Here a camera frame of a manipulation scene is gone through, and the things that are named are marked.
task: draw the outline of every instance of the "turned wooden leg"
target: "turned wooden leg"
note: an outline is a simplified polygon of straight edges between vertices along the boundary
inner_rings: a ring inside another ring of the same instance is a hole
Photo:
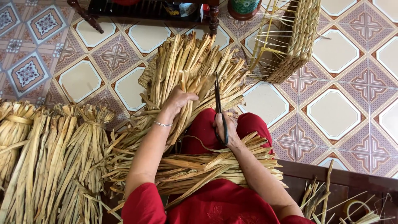
[[[210,34],[217,34],[217,28],[219,27],[219,20],[217,16],[219,15],[219,6],[209,6],[210,14]]]
[[[90,24],[90,26],[94,27],[98,32],[103,33],[102,28],[99,26],[97,21],[94,19],[95,17],[90,15],[88,11],[82,7],[80,7],[79,3],[77,0],[66,0],[68,4],[74,8],[79,15]]]

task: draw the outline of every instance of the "tile floor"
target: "tile floor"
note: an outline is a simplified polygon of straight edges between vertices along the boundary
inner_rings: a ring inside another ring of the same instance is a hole
[[[396,0],[323,0],[313,58],[281,85],[258,82],[238,113],[268,124],[280,159],[398,178],[398,8]],[[219,14],[216,43],[251,54],[261,15]],[[169,36],[205,26],[99,20],[91,28],[64,1],[0,3],[0,95],[48,106],[106,105],[123,128],[144,106],[137,79]]]

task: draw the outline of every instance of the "scissors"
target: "scissors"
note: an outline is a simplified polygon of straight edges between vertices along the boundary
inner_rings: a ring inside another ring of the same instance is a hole
[[[214,133],[216,134],[217,140],[223,145],[226,146],[228,144],[228,128],[225,122],[224,114],[221,110],[221,99],[220,99],[220,86],[219,86],[219,75],[216,73],[216,81],[214,82],[214,93],[216,95],[216,113],[221,113],[222,117],[222,125],[224,126],[224,141],[220,138],[219,134],[214,128]]]

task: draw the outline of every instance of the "wooden shelf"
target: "wooden shelf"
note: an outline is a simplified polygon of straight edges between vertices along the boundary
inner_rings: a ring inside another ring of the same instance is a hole
[[[190,22],[196,24],[209,24],[208,18],[201,21],[200,7],[189,16],[173,17],[169,15],[163,7],[162,1],[139,1],[132,6],[122,6],[107,0],[91,1],[88,12],[96,16],[113,16],[149,20]]]

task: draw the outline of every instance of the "woven basket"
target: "woven basket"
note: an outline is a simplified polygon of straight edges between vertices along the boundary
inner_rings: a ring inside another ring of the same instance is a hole
[[[320,12],[320,0],[298,0],[291,1],[288,10],[296,12],[285,12],[284,16],[294,16],[293,27],[282,24],[281,35],[291,35],[291,37],[281,37],[280,41],[289,43],[286,47],[276,47],[278,51],[285,52],[282,60],[273,54],[271,74],[267,74],[265,80],[270,83],[280,84],[288,79],[295,71],[304,66],[312,54],[312,46],[317,37],[316,28]]]

